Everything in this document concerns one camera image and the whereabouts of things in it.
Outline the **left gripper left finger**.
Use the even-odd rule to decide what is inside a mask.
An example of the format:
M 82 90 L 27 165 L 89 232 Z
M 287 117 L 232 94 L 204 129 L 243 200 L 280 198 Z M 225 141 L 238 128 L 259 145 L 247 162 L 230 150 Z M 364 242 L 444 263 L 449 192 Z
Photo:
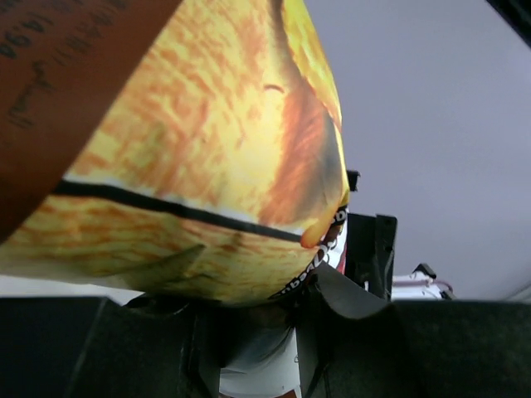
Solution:
M 4 298 L 3 397 L 215 397 L 204 309 L 178 299 Z

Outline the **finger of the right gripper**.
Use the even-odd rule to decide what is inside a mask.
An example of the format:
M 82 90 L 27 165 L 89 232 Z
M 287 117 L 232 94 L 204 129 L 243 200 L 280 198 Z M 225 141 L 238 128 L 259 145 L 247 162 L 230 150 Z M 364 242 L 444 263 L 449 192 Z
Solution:
M 380 299 L 392 292 L 397 218 L 348 213 L 344 274 Z

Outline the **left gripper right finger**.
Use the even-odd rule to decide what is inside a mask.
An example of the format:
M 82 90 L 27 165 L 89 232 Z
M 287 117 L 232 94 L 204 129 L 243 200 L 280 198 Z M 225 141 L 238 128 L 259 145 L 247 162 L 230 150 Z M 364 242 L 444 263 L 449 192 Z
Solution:
M 527 397 L 526 303 L 397 300 L 328 266 L 296 313 L 305 397 Z

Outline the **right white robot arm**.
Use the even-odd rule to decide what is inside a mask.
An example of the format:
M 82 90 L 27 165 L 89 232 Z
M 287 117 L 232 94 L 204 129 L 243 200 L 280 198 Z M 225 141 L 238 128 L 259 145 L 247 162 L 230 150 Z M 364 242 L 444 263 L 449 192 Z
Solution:
M 343 274 L 380 299 L 453 299 L 453 288 L 426 263 L 411 273 L 394 274 L 397 218 L 348 214 Z

